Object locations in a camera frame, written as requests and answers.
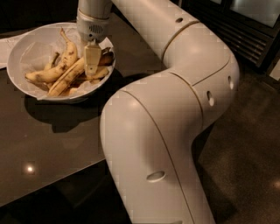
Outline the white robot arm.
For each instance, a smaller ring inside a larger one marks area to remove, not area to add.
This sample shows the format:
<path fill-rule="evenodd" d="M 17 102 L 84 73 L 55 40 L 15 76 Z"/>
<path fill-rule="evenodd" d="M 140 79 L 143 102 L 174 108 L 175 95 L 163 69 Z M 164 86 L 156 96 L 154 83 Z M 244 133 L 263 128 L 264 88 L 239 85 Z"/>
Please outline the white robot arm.
<path fill-rule="evenodd" d="M 165 66 L 120 88 L 101 112 L 101 145 L 130 221 L 215 224 L 192 146 L 235 96 L 235 56 L 171 0 L 79 0 L 83 40 L 104 40 L 112 6 Z"/>

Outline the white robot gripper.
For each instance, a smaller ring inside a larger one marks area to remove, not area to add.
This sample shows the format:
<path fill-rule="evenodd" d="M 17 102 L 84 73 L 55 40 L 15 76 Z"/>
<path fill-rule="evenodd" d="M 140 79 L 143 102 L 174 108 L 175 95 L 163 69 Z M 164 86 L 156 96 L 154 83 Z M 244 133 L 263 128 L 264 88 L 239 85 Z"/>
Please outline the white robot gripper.
<path fill-rule="evenodd" d="M 98 43 L 107 37 L 109 21 L 87 16 L 78 10 L 76 24 L 80 39 L 88 42 L 84 47 L 85 74 L 93 76 L 102 56 L 102 49 Z"/>

